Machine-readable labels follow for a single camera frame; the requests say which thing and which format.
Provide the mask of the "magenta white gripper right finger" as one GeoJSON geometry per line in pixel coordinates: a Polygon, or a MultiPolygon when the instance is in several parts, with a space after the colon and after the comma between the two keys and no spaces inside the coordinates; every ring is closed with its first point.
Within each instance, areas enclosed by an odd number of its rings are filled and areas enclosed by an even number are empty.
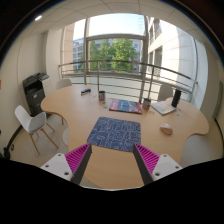
{"type": "Polygon", "coordinates": [[[145,185],[182,169],[168,154],[159,155],[137,143],[133,144],[133,154],[145,185]]]}

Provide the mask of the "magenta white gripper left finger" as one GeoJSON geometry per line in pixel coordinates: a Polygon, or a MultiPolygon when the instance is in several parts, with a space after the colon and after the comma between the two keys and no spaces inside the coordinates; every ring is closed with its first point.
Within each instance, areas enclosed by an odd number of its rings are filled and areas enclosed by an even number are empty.
{"type": "Polygon", "coordinates": [[[91,153],[92,146],[87,143],[67,154],[57,153],[42,166],[42,169],[79,185],[91,153]]]}

